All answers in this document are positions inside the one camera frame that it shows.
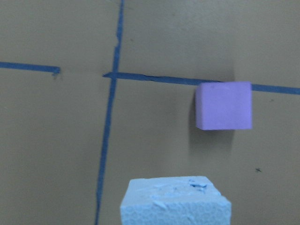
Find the light blue foam block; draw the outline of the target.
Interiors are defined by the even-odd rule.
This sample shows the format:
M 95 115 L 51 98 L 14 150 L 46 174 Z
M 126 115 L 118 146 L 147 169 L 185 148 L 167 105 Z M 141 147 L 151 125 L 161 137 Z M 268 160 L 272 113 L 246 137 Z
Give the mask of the light blue foam block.
M 229 225 L 231 215 L 204 176 L 132 179 L 120 205 L 123 225 Z

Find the purple foam block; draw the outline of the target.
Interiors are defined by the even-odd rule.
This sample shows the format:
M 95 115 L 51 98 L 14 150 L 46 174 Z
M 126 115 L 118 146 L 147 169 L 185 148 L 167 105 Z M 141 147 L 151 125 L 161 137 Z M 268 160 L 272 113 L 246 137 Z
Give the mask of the purple foam block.
M 251 129 L 251 82 L 201 83 L 195 92 L 195 122 L 201 130 Z

